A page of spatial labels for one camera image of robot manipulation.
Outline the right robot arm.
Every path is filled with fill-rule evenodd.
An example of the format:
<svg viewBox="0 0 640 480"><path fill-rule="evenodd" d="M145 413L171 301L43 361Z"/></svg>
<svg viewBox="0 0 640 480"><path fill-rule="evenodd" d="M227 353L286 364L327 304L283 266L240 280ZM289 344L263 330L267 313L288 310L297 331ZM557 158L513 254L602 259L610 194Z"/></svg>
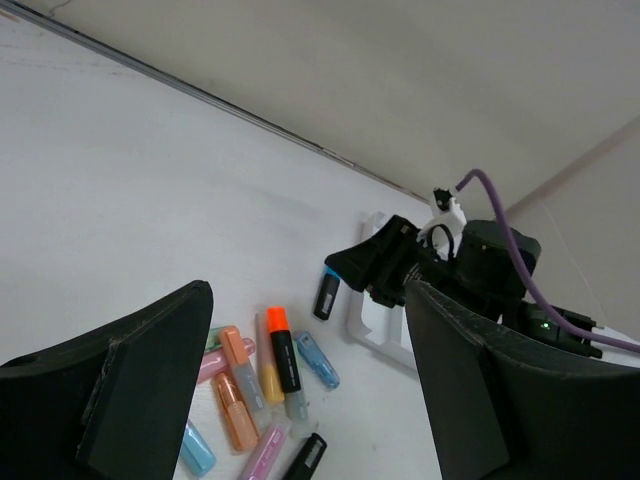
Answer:
<svg viewBox="0 0 640 480"><path fill-rule="evenodd" d="M387 308L404 306L405 287L423 281L468 310L574 354L599 359L600 349L562 329L527 291L497 222L472 220L456 240L437 223L419 239L409 220L392 216L369 239L329 255L325 264L351 289Z"/></svg>

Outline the green cap pastel highlighter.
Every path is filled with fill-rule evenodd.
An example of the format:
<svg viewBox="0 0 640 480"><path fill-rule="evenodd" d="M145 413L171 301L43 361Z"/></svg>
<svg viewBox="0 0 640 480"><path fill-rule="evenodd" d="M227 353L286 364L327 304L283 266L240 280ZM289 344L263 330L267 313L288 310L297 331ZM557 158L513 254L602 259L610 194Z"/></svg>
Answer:
<svg viewBox="0 0 640 480"><path fill-rule="evenodd" d="M310 435L310 422L303 390L285 395L285 412L291 421L291 436L297 439L307 438Z"/></svg>

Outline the orange correction tape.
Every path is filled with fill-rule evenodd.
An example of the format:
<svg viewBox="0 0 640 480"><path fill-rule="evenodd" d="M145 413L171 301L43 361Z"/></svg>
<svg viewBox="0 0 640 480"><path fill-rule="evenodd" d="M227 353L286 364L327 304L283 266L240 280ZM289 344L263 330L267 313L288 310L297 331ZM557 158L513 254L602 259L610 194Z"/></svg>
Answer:
<svg viewBox="0 0 640 480"><path fill-rule="evenodd" d="M234 381L221 372L214 377L213 385L234 449L238 452L252 450L259 435Z"/></svg>

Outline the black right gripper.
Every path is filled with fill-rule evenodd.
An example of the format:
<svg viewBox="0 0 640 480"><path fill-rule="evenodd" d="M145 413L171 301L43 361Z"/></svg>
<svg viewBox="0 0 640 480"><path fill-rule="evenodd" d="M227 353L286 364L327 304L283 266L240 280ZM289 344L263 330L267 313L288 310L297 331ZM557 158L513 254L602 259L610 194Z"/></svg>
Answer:
<svg viewBox="0 0 640 480"><path fill-rule="evenodd" d="M398 215L369 239L330 254L325 265L352 290L367 291L385 307L405 305L408 282L438 285L453 275L454 237L437 223L419 237L419 229Z"/></svg>

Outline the pink cap black highlighter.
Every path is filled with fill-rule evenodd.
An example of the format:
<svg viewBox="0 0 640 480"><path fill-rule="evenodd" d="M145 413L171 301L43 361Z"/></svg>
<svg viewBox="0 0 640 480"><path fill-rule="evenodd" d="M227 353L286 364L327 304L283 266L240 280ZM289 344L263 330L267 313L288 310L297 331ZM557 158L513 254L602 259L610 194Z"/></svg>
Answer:
<svg viewBox="0 0 640 480"><path fill-rule="evenodd" d="M326 440L312 433L284 473L283 480L311 480L325 451Z"/></svg>

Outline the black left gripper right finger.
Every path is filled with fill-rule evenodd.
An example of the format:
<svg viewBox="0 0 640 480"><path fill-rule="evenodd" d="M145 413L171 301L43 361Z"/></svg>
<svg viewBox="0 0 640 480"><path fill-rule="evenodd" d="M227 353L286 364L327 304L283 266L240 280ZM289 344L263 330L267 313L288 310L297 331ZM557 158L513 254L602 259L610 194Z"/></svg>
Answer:
<svg viewBox="0 0 640 480"><path fill-rule="evenodd" d="M635 479L639 372L477 315L423 282L406 314L446 479Z"/></svg>

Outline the white compartment organizer tray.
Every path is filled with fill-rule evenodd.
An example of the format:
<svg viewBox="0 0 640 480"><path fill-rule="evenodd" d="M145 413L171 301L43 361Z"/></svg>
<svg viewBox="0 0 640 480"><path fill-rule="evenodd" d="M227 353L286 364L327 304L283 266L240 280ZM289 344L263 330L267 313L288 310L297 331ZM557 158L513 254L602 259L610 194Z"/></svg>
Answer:
<svg viewBox="0 0 640 480"><path fill-rule="evenodd" d="M406 313L374 302L367 292L351 292L347 331L377 354L417 370Z"/></svg>

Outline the green correction tape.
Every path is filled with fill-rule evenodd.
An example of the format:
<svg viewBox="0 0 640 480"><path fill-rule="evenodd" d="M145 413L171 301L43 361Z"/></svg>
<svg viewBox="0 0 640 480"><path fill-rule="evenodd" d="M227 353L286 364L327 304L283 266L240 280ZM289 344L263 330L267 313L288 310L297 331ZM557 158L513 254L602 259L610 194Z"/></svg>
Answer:
<svg viewBox="0 0 640 480"><path fill-rule="evenodd" d="M220 341L221 330L223 330L223 327L216 327L209 330L205 347L204 347L205 354L213 352L221 347L221 341Z"/></svg>

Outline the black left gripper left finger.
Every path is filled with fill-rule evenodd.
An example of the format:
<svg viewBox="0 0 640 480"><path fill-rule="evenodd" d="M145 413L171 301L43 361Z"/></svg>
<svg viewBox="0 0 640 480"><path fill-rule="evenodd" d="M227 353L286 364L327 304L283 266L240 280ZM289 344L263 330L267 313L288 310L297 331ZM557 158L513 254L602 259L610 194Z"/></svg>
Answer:
<svg viewBox="0 0 640 480"><path fill-rule="evenodd" d="M3 364L2 478L172 478L213 306L196 280Z"/></svg>

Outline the yellow pastel highlighter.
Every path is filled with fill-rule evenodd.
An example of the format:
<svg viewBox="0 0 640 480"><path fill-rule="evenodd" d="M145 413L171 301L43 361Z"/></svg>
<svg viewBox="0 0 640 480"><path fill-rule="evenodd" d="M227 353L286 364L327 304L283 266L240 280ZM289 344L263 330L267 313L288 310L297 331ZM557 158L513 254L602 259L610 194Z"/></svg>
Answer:
<svg viewBox="0 0 640 480"><path fill-rule="evenodd" d="M269 405L280 405L284 402L285 396L280 385L279 374L273 357L271 340L267 331L266 317L263 314L257 314L255 325L259 355L259 378L263 394Z"/></svg>

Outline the orange cap black highlighter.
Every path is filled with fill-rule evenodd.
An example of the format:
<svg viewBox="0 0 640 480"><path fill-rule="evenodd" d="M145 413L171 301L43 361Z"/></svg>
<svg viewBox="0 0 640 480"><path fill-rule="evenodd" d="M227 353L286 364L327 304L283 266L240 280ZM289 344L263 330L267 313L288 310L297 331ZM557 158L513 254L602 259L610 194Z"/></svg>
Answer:
<svg viewBox="0 0 640 480"><path fill-rule="evenodd" d="M302 386L286 309L269 307L266 320L282 391L285 394L300 391Z"/></svg>

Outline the peach cap pastel highlighter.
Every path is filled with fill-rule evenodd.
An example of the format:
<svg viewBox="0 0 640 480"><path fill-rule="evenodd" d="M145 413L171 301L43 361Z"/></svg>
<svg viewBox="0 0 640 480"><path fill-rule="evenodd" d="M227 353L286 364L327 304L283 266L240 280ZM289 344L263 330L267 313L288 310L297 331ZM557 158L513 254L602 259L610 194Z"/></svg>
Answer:
<svg viewBox="0 0 640 480"><path fill-rule="evenodd" d="M227 326L220 330L219 340L251 418L258 430L264 430L271 423L271 411L249 359L242 335L237 327Z"/></svg>

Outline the blue cap pastel highlighter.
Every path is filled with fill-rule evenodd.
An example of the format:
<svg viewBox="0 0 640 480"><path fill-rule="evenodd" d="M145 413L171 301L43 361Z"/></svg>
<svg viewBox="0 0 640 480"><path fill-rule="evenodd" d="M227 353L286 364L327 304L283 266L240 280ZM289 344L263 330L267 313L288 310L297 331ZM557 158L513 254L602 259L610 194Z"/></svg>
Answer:
<svg viewBox="0 0 640 480"><path fill-rule="evenodd" d="M188 420L185 426L180 458L196 477L208 474L217 463L217 458L195 425Z"/></svg>

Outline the blue correction tape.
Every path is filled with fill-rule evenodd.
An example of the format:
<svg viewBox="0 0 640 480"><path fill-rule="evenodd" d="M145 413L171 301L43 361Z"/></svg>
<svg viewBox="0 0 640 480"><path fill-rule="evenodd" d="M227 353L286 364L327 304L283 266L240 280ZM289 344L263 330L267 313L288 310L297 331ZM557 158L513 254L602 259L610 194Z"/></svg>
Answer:
<svg viewBox="0 0 640 480"><path fill-rule="evenodd" d="M299 331L294 335L294 340L298 354L320 382L329 390L338 388L340 377L312 335L307 331Z"/></svg>

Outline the pink correction tape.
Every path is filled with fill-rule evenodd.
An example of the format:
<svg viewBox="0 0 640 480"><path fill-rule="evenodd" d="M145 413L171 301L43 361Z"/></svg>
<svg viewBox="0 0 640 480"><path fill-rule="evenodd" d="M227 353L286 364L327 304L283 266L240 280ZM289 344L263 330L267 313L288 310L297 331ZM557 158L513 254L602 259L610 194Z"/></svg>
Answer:
<svg viewBox="0 0 640 480"><path fill-rule="evenodd" d="M229 364L223 348L214 349L203 356L196 383L209 381L228 368Z"/></svg>

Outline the purple cap pastel highlighter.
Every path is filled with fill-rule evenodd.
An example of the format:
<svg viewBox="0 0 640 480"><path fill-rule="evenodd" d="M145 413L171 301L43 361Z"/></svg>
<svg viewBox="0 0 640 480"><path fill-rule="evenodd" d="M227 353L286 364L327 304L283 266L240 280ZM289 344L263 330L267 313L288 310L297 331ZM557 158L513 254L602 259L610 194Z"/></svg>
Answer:
<svg viewBox="0 0 640 480"><path fill-rule="evenodd" d="M286 443L292 426L286 416L276 416L261 435L258 444L247 460L239 480L265 480Z"/></svg>

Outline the blue cap black highlighter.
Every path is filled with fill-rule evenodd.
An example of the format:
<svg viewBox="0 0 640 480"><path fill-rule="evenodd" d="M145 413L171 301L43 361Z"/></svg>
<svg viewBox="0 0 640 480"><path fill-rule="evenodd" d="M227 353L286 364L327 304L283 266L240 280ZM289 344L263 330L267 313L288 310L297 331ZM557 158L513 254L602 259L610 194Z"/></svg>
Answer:
<svg viewBox="0 0 640 480"><path fill-rule="evenodd" d="M339 275L329 267L326 267L313 308L313 314L319 320L327 321L330 318L340 283Z"/></svg>

